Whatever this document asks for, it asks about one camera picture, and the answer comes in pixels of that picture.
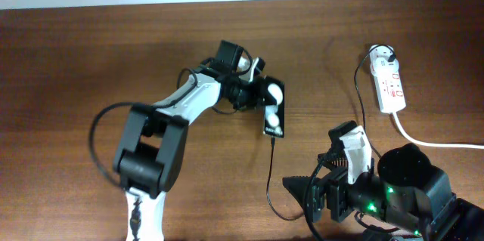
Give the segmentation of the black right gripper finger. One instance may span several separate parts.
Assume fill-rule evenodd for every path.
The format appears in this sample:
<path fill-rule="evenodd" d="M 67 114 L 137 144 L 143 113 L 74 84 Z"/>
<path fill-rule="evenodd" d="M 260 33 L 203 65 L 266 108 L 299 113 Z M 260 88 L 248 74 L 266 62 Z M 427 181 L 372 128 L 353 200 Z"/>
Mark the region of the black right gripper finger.
<path fill-rule="evenodd" d="M 301 207 L 312 205 L 312 195 L 309 194 L 306 196 L 306 190 L 310 185 L 310 180 L 310 176 L 290 176 L 282 178 L 284 188 Z"/>
<path fill-rule="evenodd" d="M 330 171 L 338 167 L 348 167 L 348 159 L 344 153 L 320 153 L 318 154 L 318 161 L 322 162 L 322 165 Z"/>

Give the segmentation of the black Galaxy smartphone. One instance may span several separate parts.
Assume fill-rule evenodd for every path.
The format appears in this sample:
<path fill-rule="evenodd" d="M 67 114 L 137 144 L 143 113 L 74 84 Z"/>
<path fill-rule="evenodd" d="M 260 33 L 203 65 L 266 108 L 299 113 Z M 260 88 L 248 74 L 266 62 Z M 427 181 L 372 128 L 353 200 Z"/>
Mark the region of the black Galaxy smartphone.
<path fill-rule="evenodd" d="M 266 76 L 268 96 L 275 102 L 269 104 L 265 100 L 264 106 L 264 134 L 272 137 L 284 138 L 284 83 L 276 78 Z"/>

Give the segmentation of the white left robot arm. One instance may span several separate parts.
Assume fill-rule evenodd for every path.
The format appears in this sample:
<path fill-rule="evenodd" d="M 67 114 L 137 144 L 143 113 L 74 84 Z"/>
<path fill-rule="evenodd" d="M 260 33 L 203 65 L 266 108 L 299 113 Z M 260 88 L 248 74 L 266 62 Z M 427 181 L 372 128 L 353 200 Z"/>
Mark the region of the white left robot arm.
<path fill-rule="evenodd" d="M 188 79 L 155 104 L 132 104 L 113 169 L 128 202 L 129 240 L 162 240 L 163 205 L 181 171 L 189 126 L 220 100 L 236 111 L 279 106 L 284 85 L 260 74 L 263 59 L 221 41 L 215 57 L 187 69 Z"/>

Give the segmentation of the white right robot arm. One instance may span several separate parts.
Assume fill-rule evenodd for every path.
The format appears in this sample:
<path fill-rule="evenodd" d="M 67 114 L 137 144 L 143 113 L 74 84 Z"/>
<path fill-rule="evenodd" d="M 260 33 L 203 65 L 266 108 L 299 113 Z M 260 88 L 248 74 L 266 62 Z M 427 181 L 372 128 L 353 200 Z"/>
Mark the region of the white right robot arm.
<path fill-rule="evenodd" d="M 311 175 L 285 177 L 283 185 L 309 224 L 329 209 L 336 222 L 367 215 L 424 240 L 483 238 L 482 208 L 457 197 L 448 175 L 414 144 L 386 152 L 376 171 L 361 173 L 353 184 L 348 178 L 349 158 L 338 146 L 318 156 Z"/>

